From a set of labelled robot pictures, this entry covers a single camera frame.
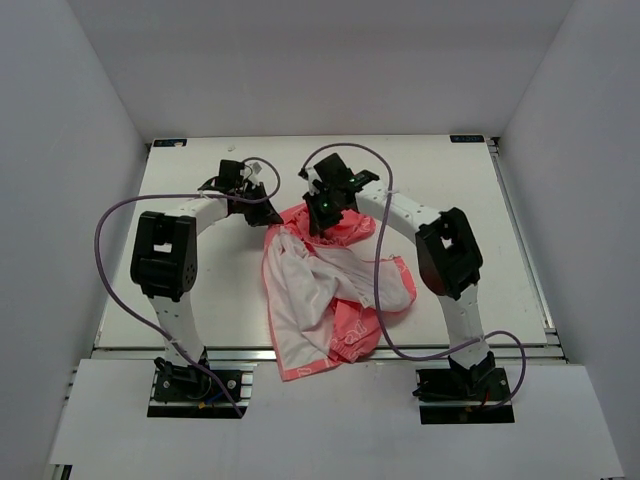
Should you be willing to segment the pink hooded kids jacket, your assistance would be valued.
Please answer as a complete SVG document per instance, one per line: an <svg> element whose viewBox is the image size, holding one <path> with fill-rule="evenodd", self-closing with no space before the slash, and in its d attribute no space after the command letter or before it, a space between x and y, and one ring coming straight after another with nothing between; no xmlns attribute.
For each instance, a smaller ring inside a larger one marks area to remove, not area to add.
<svg viewBox="0 0 640 480"><path fill-rule="evenodd" d="M382 336L375 308L402 313L417 290L402 258L376 266L352 251L374 236L372 217L347 211L343 240L311 236L305 204L281 217L267 230L261 273L280 377L293 381L369 355Z"/></svg>

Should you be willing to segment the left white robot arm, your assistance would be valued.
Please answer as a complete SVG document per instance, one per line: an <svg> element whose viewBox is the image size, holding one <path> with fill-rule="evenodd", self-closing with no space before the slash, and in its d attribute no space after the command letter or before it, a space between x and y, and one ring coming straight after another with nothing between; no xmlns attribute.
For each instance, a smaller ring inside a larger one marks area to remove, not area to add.
<svg viewBox="0 0 640 480"><path fill-rule="evenodd" d="M241 201L218 198L218 187L166 212L143 212L138 220L130 267L132 281L141 287L156 313L160 328L170 335L164 359L184 367L177 387L188 398L199 399L211 387L211 374L194 362L204 362L205 346L197 332L190 299L198 273L198 235L230 215L242 215L251 227L283 222L262 182L245 180L228 192Z"/></svg>

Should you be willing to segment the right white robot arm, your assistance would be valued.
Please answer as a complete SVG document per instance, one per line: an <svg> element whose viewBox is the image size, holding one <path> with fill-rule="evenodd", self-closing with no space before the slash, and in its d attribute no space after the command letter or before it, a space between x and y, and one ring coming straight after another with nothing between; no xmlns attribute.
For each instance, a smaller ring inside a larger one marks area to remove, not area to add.
<svg viewBox="0 0 640 480"><path fill-rule="evenodd" d="M394 192L368 170L325 178L306 170L299 176L308 184L304 200L311 213L311 233L324 233L353 210L379 220L415 245L422 282L437 296L444 315L452 350L447 355L454 370L452 388L463 398L477 397L488 385L495 359L478 307L483 258L465 213L424 206Z"/></svg>

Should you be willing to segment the left blue corner label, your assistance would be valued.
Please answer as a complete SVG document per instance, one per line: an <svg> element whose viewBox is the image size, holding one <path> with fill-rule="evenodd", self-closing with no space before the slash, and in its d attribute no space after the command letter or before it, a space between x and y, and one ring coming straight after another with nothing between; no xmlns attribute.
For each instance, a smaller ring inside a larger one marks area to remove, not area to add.
<svg viewBox="0 0 640 480"><path fill-rule="evenodd" d="M153 148L181 148L187 144L186 139L155 139L153 141Z"/></svg>

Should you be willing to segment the blue corner label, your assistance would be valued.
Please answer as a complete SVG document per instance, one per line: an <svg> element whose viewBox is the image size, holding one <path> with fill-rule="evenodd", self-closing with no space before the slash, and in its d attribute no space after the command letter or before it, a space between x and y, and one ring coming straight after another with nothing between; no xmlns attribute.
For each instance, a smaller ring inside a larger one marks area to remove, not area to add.
<svg viewBox="0 0 640 480"><path fill-rule="evenodd" d="M483 135L471 135L471 134L451 134L449 139L452 143L484 143L485 138Z"/></svg>
<svg viewBox="0 0 640 480"><path fill-rule="evenodd" d="M186 139L155 139L153 141L153 148L181 148L187 144Z"/></svg>

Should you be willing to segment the right blue corner label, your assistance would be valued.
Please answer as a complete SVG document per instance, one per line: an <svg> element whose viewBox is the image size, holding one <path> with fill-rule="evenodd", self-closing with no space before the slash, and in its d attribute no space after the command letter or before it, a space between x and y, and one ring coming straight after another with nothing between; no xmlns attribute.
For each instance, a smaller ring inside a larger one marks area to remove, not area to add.
<svg viewBox="0 0 640 480"><path fill-rule="evenodd" d="M471 135L471 134L451 134L449 139L452 143L484 143L485 138L483 135Z"/></svg>

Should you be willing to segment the aluminium front rail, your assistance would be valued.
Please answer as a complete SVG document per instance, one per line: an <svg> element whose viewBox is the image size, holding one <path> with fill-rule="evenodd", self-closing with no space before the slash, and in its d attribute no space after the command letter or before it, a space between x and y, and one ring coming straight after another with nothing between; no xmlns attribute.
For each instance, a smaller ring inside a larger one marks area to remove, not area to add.
<svg viewBox="0 0 640 480"><path fill-rule="evenodd" d="M565 361L566 357L559 343L545 346L533 346L524 348L528 360ZM497 346L492 351L498 361L515 361L521 358L521 352L516 346ZM96 349L92 359L97 360L153 360L162 355L158 349L126 350L126 349ZM273 349L257 350L224 350L209 349L210 361L275 361L276 355ZM390 349L377 349L366 360L397 360L398 356Z"/></svg>

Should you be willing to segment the aluminium rail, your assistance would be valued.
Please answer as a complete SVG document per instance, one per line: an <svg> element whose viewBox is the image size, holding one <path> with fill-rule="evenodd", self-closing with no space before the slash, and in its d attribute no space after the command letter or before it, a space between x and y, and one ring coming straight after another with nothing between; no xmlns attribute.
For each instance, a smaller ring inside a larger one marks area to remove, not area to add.
<svg viewBox="0 0 640 480"><path fill-rule="evenodd" d="M545 346L533 346L524 348L528 360L565 361L566 357L559 343ZM497 346L492 351L498 361L515 361L521 358L521 352L516 346ZM97 360L153 360L162 355L158 349L126 350L126 349L96 349L92 359ZM224 350L209 349L210 361L275 361L276 355L273 349L257 350ZM377 349L366 360L397 360L398 356L390 349Z"/></svg>
<svg viewBox="0 0 640 480"><path fill-rule="evenodd" d="M500 141L499 137L489 137L486 140L486 144L489 151L489 155L491 157L492 165L494 167L496 178L502 192L502 197L511 221L511 225L514 230L516 241L519 246L520 255L523 260L523 264L529 280L529 284L534 292L534 297L535 297L538 309L541 312L542 324L543 324L545 335L547 338L546 349L550 349L550 348L557 349L559 351L559 355L554 357L555 361L562 361L564 363L567 363L568 360L567 360L564 348L562 346L560 336L555 326L553 316L550 312L548 301L546 299L546 295L544 293L544 289L542 287L537 268L531 257L531 251L527 243L527 240L525 238L524 232L522 230L521 221L515 209L513 196L509 191L509 186L505 179L505 175L503 172L503 162L501 161L501 155L500 155L499 141Z"/></svg>

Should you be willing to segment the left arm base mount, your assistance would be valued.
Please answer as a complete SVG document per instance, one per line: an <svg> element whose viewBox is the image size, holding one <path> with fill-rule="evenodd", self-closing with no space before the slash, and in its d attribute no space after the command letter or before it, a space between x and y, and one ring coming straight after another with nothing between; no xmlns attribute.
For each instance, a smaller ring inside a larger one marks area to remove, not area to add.
<svg viewBox="0 0 640 480"><path fill-rule="evenodd" d="M193 366L175 366L156 357L154 367L148 418L239 420L248 408L253 384L248 368L212 369L241 412L238 414L221 386Z"/></svg>

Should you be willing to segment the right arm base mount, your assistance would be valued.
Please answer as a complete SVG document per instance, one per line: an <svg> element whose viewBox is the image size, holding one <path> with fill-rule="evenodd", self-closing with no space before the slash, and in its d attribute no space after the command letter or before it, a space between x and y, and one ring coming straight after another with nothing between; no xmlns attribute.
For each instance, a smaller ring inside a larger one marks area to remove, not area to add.
<svg viewBox="0 0 640 480"><path fill-rule="evenodd" d="M419 369L417 387L422 425L513 424L511 389L492 352L469 370L451 358L448 368Z"/></svg>

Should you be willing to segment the aluminium right side rail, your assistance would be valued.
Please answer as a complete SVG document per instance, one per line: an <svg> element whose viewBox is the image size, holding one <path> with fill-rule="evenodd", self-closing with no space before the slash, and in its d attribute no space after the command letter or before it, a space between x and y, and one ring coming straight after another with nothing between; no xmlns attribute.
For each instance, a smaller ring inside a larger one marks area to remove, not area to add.
<svg viewBox="0 0 640 480"><path fill-rule="evenodd" d="M502 192L502 197L511 221L511 225L514 230L516 241L519 246L520 255L523 260L523 264L529 280L529 284L534 292L534 297L535 297L538 309L541 312L542 324L543 324L545 335L547 338L546 349L550 349L550 348L557 349L559 351L559 355L554 357L555 361L562 361L564 363L567 363L568 360L567 360L564 348L562 346L560 336L555 326L553 316L550 312L548 301L546 299L546 295L544 293L544 289L542 287L537 268L531 257L531 251L527 243L527 240L525 238L524 232L522 230L521 221L515 209L513 196L509 191L509 186L505 179L505 175L503 172L503 162L501 161L501 155L500 155L499 141L500 141L499 137L489 137L486 140L486 144L489 151L489 155L491 157L492 165L494 167L496 178Z"/></svg>

